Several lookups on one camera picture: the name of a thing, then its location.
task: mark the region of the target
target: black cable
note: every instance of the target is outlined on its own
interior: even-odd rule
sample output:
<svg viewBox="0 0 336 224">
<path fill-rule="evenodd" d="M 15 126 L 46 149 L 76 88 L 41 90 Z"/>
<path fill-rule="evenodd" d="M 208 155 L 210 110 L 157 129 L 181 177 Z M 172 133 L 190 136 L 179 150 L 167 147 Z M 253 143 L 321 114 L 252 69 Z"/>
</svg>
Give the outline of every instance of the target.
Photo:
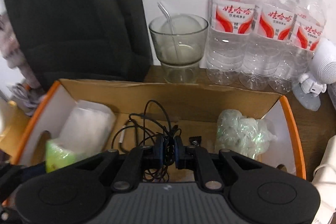
<svg viewBox="0 0 336 224">
<path fill-rule="evenodd" d="M 150 103 L 155 103 L 156 105 L 158 105 L 160 107 L 160 109 L 164 113 L 165 118 L 167 120 L 168 128 L 166 126 L 162 125 L 161 123 L 159 123 L 157 120 L 155 120 L 155 119 L 153 119 L 151 117 L 148 117 L 146 115 L 147 108 L 148 108 L 148 106 L 149 106 Z M 141 118 L 143 120 L 143 124 L 140 125 L 136 121 L 135 117 Z M 162 130 L 162 132 L 156 132 L 156 133 L 154 133 L 152 130 L 150 130 L 149 128 L 146 127 L 146 121 L 149 121 L 149 122 L 152 122 L 152 123 L 156 124 Z M 147 181 L 147 182 L 154 182 L 154 181 L 168 182 L 169 181 L 168 167 L 175 162 L 175 157 L 174 157 L 174 136 L 178 132 L 181 135 L 182 130 L 179 128 L 178 125 L 174 125 L 172 127 L 171 121 L 169 119 L 169 116 L 168 116 L 166 110 L 156 100 L 149 100 L 147 102 L 147 104 L 145 106 L 145 109 L 143 111 L 143 114 L 137 114 L 137 113 L 131 113 L 131 114 L 129 114 L 128 120 L 124 124 L 123 128 L 120 129 L 114 135 L 113 140 L 112 140 L 112 144 L 111 144 L 111 148 L 114 147 L 114 142 L 115 142 L 117 136 L 120 135 L 122 132 L 124 132 L 126 129 L 129 129 L 129 128 L 134 128 L 134 139 L 135 139 L 136 146 L 140 146 L 140 145 L 144 146 L 147 140 L 152 140 L 152 143 L 154 144 L 156 136 L 163 136 L 163 139 L 164 139 L 163 166 L 162 166 L 162 168 L 160 168 L 158 170 L 146 170 L 144 172 L 143 180 Z M 138 130 L 139 129 L 143 131 L 143 138 L 142 138 L 141 142 L 138 142 Z M 124 152 L 124 153 L 128 153 L 129 152 L 129 151 L 125 150 L 122 147 L 122 143 L 119 143 L 119 149 L 122 152 Z"/>
</svg>

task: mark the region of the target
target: wooden table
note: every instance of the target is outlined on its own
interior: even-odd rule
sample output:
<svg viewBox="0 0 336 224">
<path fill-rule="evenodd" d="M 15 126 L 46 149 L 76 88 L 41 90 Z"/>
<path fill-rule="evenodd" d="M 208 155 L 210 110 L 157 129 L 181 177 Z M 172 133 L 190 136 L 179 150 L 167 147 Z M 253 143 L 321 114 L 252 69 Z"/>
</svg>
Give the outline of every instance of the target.
<svg viewBox="0 0 336 224">
<path fill-rule="evenodd" d="M 164 83 L 160 66 L 152 66 L 145 78 L 145 82 Z M 212 84 L 202 69 L 197 80 L 199 84 Z M 231 86 L 246 89 L 239 81 Z M 268 87 L 265 92 L 274 92 Z M 320 95 L 321 107 L 317 112 L 305 109 L 294 97 L 293 93 L 286 95 L 296 125 L 300 134 L 302 149 L 306 164 L 307 180 L 312 181 L 312 173 L 320 164 L 328 140 L 336 134 L 336 111 L 327 93 Z"/>
</svg>

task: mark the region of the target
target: gray ribbed panel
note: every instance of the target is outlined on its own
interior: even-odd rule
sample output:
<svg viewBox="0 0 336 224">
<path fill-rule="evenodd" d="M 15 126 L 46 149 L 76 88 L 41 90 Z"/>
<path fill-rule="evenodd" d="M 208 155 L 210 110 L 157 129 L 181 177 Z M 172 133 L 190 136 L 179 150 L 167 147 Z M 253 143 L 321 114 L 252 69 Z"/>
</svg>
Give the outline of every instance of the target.
<svg viewBox="0 0 336 224">
<path fill-rule="evenodd" d="M 195 182 L 140 183 L 116 194 L 88 224 L 248 224 L 219 194 L 202 192 Z"/>
</svg>

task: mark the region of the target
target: screw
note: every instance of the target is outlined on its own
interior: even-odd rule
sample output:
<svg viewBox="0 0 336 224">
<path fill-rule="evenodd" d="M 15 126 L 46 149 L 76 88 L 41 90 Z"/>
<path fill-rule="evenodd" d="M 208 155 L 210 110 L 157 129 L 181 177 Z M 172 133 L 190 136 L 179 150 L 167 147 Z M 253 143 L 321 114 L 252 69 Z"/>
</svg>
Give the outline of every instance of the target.
<svg viewBox="0 0 336 224">
<path fill-rule="evenodd" d="M 127 190 L 131 185 L 127 181 L 117 181 L 113 184 L 113 187 L 117 190 Z"/>
<path fill-rule="evenodd" d="M 8 213 L 2 213 L 2 215 L 1 215 L 1 220 L 3 220 L 3 221 L 7 221 L 8 218 L 9 218 Z"/>
<path fill-rule="evenodd" d="M 211 180 L 205 184 L 205 187 L 207 187 L 210 190 L 218 190 L 222 187 L 222 184 L 219 181 Z"/>
</svg>

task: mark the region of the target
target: bubble wrap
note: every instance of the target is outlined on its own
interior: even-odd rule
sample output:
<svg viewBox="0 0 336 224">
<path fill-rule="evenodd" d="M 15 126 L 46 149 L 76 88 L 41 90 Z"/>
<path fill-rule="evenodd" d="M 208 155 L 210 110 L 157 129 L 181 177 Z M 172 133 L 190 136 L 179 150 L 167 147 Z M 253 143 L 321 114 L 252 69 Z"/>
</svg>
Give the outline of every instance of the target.
<svg viewBox="0 0 336 224">
<path fill-rule="evenodd" d="M 216 151 L 227 148 L 251 159 L 269 148 L 276 136 L 267 130 L 264 120 L 243 116 L 234 109 L 224 110 L 218 118 Z"/>
</svg>

